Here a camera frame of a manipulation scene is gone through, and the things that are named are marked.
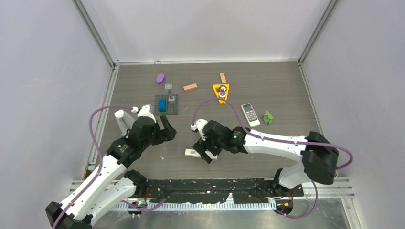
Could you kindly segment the slim white remote control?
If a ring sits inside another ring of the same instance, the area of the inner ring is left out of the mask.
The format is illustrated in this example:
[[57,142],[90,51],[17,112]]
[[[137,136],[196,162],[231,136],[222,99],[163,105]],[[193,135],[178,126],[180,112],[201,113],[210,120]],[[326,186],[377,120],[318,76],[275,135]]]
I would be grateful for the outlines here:
[[[212,160],[217,160],[218,156],[214,156],[210,151],[206,150],[205,153]],[[201,155],[194,149],[185,149],[185,155],[189,157],[201,158]]]

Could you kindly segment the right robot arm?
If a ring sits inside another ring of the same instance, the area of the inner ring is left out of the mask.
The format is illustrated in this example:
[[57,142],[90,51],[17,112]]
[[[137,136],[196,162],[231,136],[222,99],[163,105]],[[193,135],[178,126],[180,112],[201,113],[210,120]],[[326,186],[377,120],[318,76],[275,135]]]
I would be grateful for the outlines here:
[[200,134],[193,149],[207,163],[212,159],[207,151],[217,156],[222,150],[238,154],[261,153],[291,159],[296,164],[276,171],[270,189],[277,196],[286,196],[302,183],[314,181],[331,185],[339,157],[338,150],[323,135],[310,132],[308,136],[282,136],[253,129],[230,129],[217,121],[198,119],[191,130]]

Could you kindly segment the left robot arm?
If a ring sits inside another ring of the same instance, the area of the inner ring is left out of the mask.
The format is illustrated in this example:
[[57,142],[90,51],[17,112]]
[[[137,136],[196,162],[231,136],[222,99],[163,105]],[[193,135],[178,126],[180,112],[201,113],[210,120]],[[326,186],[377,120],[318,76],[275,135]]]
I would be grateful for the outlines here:
[[176,130],[166,116],[160,116],[160,129],[152,116],[139,116],[123,137],[113,141],[87,179],[61,203],[46,207],[54,229],[90,229],[111,207],[134,196],[142,197],[147,179],[128,167],[149,147],[175,138]]

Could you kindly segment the large white remote control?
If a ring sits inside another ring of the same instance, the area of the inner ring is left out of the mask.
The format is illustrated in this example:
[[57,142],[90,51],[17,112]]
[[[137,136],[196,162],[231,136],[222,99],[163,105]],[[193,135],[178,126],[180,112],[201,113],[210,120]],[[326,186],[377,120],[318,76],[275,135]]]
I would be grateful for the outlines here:
[[241,109],[250,127],[257,127],[260,125],[258,116],[250,103],[241,105]]

